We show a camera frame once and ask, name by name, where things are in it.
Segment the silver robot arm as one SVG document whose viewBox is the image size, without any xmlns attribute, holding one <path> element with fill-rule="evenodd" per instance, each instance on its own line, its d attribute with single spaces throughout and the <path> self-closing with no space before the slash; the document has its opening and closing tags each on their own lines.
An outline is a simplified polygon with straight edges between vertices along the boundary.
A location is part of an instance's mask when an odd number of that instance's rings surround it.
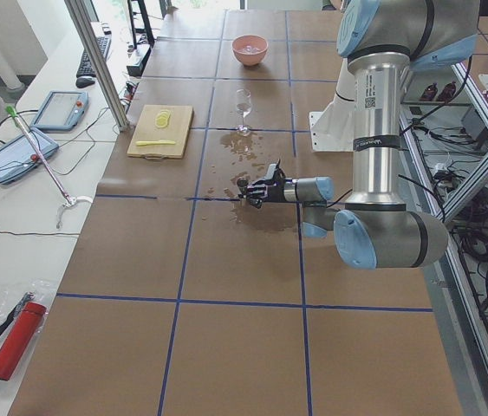
<svg viewBox="0 0 488 416">
<path fill-rule="evenodd" d="M 297 202 L 309 237 L 332 233 L 341 259 L 360 269 L 417 268 L 439 260 L 448 235 L 440 219 L 409 211 L 398 193 L 401 75 L 470 57 L 476 1 L 352 1 L 337 50 L 355 80 L 353 185 L 342 209 L 329 207 L 328 177 L 288 178 L 278 164 L 254 182 L 240 179 L 249 205 Z"/>
</svg>

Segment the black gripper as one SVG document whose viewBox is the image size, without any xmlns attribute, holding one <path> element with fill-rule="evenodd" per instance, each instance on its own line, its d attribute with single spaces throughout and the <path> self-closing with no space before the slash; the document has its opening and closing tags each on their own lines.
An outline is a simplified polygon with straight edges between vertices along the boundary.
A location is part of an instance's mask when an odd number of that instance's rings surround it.
<svg viewBox="0 0 488 416">
<path fill-rule="evenodd" d="M 282 203 L 286 176 L 278 163 L 270 164 L 264 177 L 248 184 L 247 194 L 238 197 L 248 205 L 260 209 L 264 202 Z"/>
</svg>

